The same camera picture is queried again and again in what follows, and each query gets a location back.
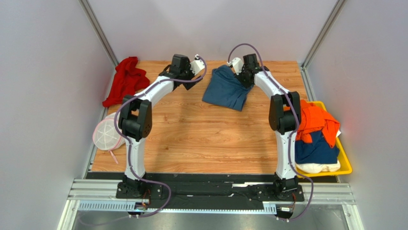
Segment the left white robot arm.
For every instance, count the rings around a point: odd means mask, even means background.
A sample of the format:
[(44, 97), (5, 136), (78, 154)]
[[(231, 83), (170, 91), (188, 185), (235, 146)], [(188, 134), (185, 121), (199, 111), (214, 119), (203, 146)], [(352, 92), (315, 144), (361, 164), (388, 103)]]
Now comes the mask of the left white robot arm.
[(117, 187), (117, 198), (142, 198), (147, 194), (147, 187), (154, 184), (146, 178), (145, 168), (145, 145), (153, 128), (153, 107), (180, 85), (187, 90), (192, 88), (203, 79), (199, 73), (206, 70), (206, 62), (199, 55), (190, 60), (175, 54), (150, 86), (124, 97), (114, 117), (115, 129), (125, 139), (127, 151), (126, 170)]

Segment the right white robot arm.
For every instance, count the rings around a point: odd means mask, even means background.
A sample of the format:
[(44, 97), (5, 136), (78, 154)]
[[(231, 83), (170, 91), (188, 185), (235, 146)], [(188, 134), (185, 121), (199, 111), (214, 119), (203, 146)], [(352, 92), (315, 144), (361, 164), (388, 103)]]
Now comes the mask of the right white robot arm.
[(264, 194), (287, 199), (297, 190), (299, 181), (295, 169), (295, 138), (301, 120), (299, 93), (283, 87), (259, 64), (256, 54), (236, 57), (229, 66), (244, 87), (256, 85), (270, 98), (269, 125), (276, 136), (278, 163), (275, 181), (266, 186)]

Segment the teal blue t shirt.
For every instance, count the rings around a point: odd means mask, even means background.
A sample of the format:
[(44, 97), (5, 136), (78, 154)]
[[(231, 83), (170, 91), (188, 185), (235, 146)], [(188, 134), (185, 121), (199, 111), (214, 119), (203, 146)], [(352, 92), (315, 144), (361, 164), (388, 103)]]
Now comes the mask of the teal blue t shirt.
[(230, 67), (222, 65), (212, 70), (211, 80), (202, 101), (241, 112), (252, 87), (246, 88), (235, 78)]

